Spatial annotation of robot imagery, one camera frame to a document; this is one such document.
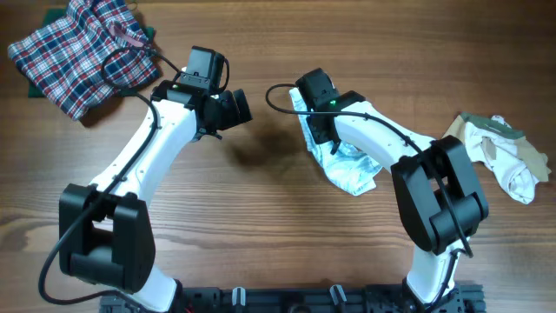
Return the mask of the light blue striped cloth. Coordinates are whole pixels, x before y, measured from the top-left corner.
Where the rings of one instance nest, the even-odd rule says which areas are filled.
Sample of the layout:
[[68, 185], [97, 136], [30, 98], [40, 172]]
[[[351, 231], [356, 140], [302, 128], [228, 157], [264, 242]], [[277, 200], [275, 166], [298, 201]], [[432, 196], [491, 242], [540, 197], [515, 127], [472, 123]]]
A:
[[353, 145], [341, 143], [332, 154], [333, 143], [316, 143], [308, 126], [308, 116], [298, 116], [308, 152], [322, 168], [327, 179], [352, 196], [360, 196], [376, 188], [374, 177], [382, 170], [372, 157]]

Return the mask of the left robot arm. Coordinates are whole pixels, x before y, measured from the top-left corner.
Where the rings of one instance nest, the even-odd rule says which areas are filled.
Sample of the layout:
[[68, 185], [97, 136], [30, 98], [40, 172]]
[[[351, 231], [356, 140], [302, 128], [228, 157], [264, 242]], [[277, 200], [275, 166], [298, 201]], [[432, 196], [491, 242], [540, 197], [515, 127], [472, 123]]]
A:
[[163, 81], [140, 128], [88, 185], [69, 184], [59, 199], [63, 274], [105, 286], [103, 297], [139, 312], [181, 312], [182, 284], [155, 264], [149, 205], [183, 147], [251, 120], [243, 90], [211, 95]]

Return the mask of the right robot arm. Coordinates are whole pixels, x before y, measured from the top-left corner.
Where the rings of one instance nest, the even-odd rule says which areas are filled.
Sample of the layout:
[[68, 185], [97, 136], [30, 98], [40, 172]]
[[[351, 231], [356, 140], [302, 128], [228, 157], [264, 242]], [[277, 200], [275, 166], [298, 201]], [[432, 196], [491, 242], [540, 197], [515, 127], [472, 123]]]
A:
[[424, 312], [450, 302], [458, 260], [473, 254], [469, 239], [489, 213], [464, 144], [414, 133], [354, 91], [302, 100], [315, 143], [327, 144], [332, 156], [349, 144], [391, 174], [400, 220], [415, 245], [404, 296]]

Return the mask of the plaid red blue cloth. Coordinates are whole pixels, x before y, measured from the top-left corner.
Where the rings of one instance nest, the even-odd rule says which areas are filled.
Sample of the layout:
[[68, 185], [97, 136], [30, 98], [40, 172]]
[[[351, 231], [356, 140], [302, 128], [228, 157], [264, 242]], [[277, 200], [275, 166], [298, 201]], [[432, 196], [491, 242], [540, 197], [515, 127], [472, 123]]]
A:
[[8, 56], [55, 106], [73, 120], [116, 94], [103, 81], [142, 86], [159, 77], [143, 51], [114, 50], [150, 46], [124, 1], [72, 0], [65, 15], [8, 47]]

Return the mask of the dark green folded cloth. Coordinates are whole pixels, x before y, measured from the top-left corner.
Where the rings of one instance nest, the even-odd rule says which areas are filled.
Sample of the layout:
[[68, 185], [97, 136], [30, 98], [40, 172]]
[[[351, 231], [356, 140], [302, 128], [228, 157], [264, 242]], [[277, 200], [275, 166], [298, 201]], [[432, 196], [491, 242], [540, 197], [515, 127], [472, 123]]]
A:
[[[43, 26], [46, 26], [64, 17], [65, 12], [66, 9], [62, 9], [62, 8], [48, 9], [43, 18]], [[150, 42], [154, 40], [156, 30], [153, 27], [144, 26], [142, 27], [142, 31], [146, 35], [148, 40], [150, 40]], [[35, 85], [30, 83], [28, 89], [28, 98], [44, 98], [44, 94]]]

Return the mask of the beige white crumpled garment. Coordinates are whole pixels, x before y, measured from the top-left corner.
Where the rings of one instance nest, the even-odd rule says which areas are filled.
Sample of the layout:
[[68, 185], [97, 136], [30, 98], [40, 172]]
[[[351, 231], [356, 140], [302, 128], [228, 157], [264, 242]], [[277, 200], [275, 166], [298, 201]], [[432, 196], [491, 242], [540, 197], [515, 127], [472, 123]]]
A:
[[499, 186], [515, 201], [531, 203], [538, 183], [552, 173], [548, 156], [499, 115], [477, 116], [460, 113], [447, 128], [446, 136], [464, 143], [470, 160], [483, 163], [494, 174]]

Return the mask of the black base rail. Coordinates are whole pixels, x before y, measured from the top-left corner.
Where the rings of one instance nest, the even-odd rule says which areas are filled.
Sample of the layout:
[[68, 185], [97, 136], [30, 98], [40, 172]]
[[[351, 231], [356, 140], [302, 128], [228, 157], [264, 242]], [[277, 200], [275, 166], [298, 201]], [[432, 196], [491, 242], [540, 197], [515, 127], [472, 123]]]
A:
[[[426, 312], [401, 285], [376, 284], [362, 289], [233, 290], [187, 288], [181, 309], [171, 312]], [[457, 284], [430, 312], [487, 312], [482, 285]], [[98, 312], [146, 312], [115, 296], [101, 298]]]

